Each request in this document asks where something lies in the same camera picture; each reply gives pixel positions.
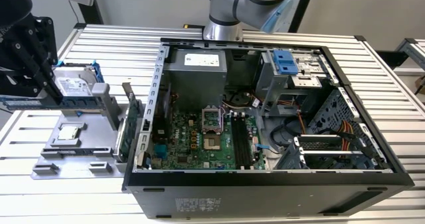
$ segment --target power supply label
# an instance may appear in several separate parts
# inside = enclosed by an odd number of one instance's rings
[[[91,88],[80,78],[59,77],[56,84],[64,96],[92,96]]]
[[[186,66],[220,66],[219,55],[187,54]]]
[[[178,212],[218,212],[222,198],[176,198]]]

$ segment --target open computer tower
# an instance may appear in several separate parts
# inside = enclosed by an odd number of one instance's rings
[[[124,178],[150,218],[348,216],[411,186],[327,47],[163,38]]]

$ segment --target motherboard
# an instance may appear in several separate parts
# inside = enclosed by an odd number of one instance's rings
[[[236,113],[218,114],[220,117],[212,111],[174,113],[170,143],[156,144],[152,160],[155,169],[264,169],[263,154],[255,146],[260,144],[255,117],[232,115]],[[219,123],[223,123],[222,132],[206,131],[206,126],[219,126]],[[236,126],[246,130],[240,132],[239,129],[236,134],[232,133]]]

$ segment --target ram slot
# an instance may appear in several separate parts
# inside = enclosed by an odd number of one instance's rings
[[[232,117],[232,138],[235,149],[235,160],[238,169],[250,169],[251,166],[251,149],[248,141],[248,131],[244,118]]]

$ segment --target blue tab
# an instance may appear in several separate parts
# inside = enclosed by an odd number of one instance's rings
[[[299,74],[299,68],[295,64],[293,57],[287,50],[274,50],[274,61],[279,68],[282,75],[296,75]]]
[[[56,64],[56,65],[52,65],[52,67],[62,67],[63,64],[64,64],[63,61],[58,61],[58,64]]]
[[[94,60],[92,67],[95,68],[98,82],[106,83],[104,77],[103,77],[102,72],[100,72],[100,65],[98,64],[96,60]]]
[[[263,145],[263,144],[256,144],[255,145],[258,148],[264,148],[264,149],[271,149],[271,146],[268,146],[268,145]]]
[[[155,155],[159,158],[167,159],[167,145],[166,144],[156,144],[154,147]]]

